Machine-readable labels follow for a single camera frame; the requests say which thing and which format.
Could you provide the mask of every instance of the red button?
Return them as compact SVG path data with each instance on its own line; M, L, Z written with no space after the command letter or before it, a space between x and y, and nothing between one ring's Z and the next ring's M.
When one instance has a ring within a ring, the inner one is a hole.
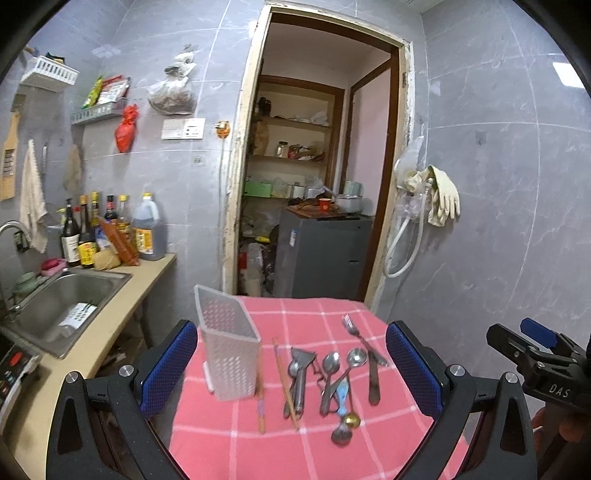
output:
M10 362L8 362L8 365L10 365L11 367L14 367L21 358L22 358L21 352L15 353L14 356L10 359Z

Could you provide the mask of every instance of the checkered tablecloth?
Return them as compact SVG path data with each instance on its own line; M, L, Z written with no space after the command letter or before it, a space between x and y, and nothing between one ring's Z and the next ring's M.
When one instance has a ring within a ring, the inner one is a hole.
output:
M368 367L352 371L353 403L362 424L349 445L338 447L330 434L339 419L334 414L320 416L320 389L311 369L300 431L283 418L284 396L272 348L275 337L285 367L291 346L316 351L319 361L333 350L345 358L351 348L360 346L341 324L348 313L368 342L389 359L384 323L362 303L349 300L247 297L243 301L262 338L267 432L258 433L255 399L223 402L209 394L202 368L204 349L199 344L186 370L170 444L187 476L191 480L392 479L431 425L395 367L379 367L382 400L375 407L368 403ZM462 439L442 479L453 478L466 449Z

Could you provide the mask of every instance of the white plastic basket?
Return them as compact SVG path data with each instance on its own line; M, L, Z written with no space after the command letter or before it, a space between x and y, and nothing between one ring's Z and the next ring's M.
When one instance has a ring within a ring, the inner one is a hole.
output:
M21 78L21 85L61 92L66 87L74 85L77 78L77 70L39 56L28 61L27 71Z
M244 305L202 285L195 285L195 303L216 398L253 396L261 337Z

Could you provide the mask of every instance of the white hose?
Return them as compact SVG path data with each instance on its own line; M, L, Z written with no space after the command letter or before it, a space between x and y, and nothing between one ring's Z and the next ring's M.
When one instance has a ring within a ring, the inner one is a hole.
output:
M398 241L402 237L402 234L406 230L406 227L408 226L408 223L410 221L410 217L406 217L404 219L404 222L402 223L402 226L400 227L400 230L398 230L398 232L396 233L396 237L394 238L392 245L390 245L390 248L388 250L388 255L386 255L386 258L384 258L384 275L386 275L386 278L396 278L396 277L399 277L400 275L402 275L404 272L406 272L408 270L408 268L414 262L414 259L417 257L418 249L421 246L421 240L423 238L423 226L425 224L425 206L427 204L427 197L428 197L428 192L425 191L425 193L423 194L423 200L421 202L421 213L419 214L419 219L418 219L417 243L414 246L413 254L410 256L408 261L404 264L404 266L400 270L398 270L394 273L389 273L390 268L392 267L392 265L391 265L392 256L394 255L394 249L396 248L396 244L398 243Z

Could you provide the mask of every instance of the green box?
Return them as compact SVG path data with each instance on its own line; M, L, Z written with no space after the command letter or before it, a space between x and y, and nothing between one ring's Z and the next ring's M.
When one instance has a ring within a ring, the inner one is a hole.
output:
M244 196L270 198L271 187L271 183L264 183L262 181L246 181L244 182Z

